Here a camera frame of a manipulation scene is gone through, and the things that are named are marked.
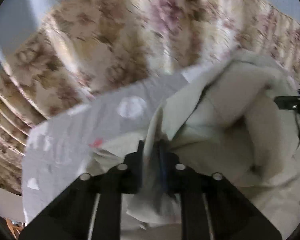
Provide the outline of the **beige hooded jacket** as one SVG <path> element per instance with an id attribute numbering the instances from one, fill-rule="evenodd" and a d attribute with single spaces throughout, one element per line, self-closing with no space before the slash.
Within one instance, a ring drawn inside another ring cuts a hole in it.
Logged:
<path id="1" fill-rule="evenodd" d="M 92 173 L 121 163 L 143 140 L 141 192 L 124 198 L 123 217 L 129 228 L 178 224 L 180 204 L 163 193 L 152 153 L 164 139 L 196 172 L 222 173 L 288 238 L 300 223 L 300 116 L 274 98 L 296 94 L 272 58 L 239 51 L 161 103 L 148 126 L 104 142 Z"/>

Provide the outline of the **grey animal print bedsheet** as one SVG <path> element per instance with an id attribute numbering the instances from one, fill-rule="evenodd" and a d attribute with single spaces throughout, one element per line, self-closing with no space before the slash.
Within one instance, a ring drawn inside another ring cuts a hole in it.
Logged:
<path id="1" fill-rule="evenodd" d="M 134 83 L 72 107 L 32 129 L 22 161 L 25 220 L 33 220 L 74 181 L 82 160 L 99 141 L 147 127 L 158 105 L 203 71 L 193 66 Z"/>

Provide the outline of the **white headboard panel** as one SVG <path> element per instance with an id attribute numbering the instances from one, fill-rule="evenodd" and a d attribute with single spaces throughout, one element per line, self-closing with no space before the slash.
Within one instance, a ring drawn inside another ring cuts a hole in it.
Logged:
<path id="1" fill-rule="evenodd" d="M 0 216 L 25 223 L 23 198 L 0 188 Z"/>

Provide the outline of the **blue floral curtain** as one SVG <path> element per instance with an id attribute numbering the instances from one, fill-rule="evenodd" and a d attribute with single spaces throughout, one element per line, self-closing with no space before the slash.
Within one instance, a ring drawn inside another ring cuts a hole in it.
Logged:
<path id="1" fill-rule="evenodd" d="M 300 0 L 0 0 L 0 187 L 21 194 L 41 122 L 237 48 L 300 81 Z"/>

